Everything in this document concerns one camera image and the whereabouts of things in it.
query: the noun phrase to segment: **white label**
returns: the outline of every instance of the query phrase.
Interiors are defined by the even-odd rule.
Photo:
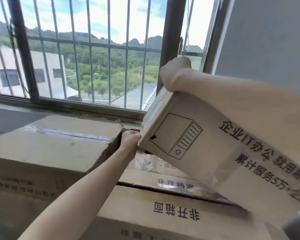
[[[150,122],[152,121],[152,119],[154,118],[154,116],[156,115],[156,113],[158,112],[159,108],[161,107],[161,105],[163,104],[163,101],[160,101],[158,103],[158,105],[156,106],[156,108],[153,110],[152,114],[150,115],[147,123],[145,123],[144,125],[144,129],[146,129],[148,127],[148,125],[150,124]]]

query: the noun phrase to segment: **hand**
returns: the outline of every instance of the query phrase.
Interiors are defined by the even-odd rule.
[[[181,72],[187,68],[191,68],[191,61],[186,56],[176,57],[161,67],[159,76],[169,92],[178,91],[176,80],[180,77]]]
[[[131,161],[135,156],[138,149],[138,141],[141,138],[140,132],[134,130],[125,131],[122,134],[120,148],[128,153],[128,160]]]

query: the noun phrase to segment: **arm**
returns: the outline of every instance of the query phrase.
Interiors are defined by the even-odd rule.
[[[136,131],[124,132],[120,148],[52,202],[19,240],[79,239],[135,157],[140,137]]]
[[[185,56],[163,66],[160,78],[168,91],[206,101],[259,139],[300,160],[300,96],[270,83],[198,72]]]

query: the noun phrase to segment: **metal roof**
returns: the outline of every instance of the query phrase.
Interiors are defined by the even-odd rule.
[[[145,83],[143,86],[142,110],[147,111],[156,98],[156,83]],[[127,92],[126,109],[140,110],[141,85]],[[124,108],[124,95],[111,101],[111,106]]]

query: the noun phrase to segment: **sky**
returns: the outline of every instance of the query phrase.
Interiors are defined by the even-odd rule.
[[[37,26],[33,0],[20,0],[25,25],[28,28]],[[191,23],[189,28],[189,44],[204,47],[210,23],[214,0],[194,0]],[[70,32],[71,19],[69,0],[54,0],[56,21],[59,32]],[[6,0],[4,5],[8,18],[9,9]],[[110,0],[110,33],[111,40],[123,44],[126,42],[128,0]],[[55,30],[51,0],[37,0],[42,30]],[[88,32],[86,0],[72,0],[74,29],[76,32]],[[91,33],[97,38],[108,38],[108,0],[89,0]],[[151,0],[148,37],[163,35],[164,18],[167,0]],[[130,0],[129,40],[136,38],[144,43],[146,35],[148,0]],[[188,4],[181,36],[185,37],[187,29]],[[0,5],[0,21],[4,16]]]

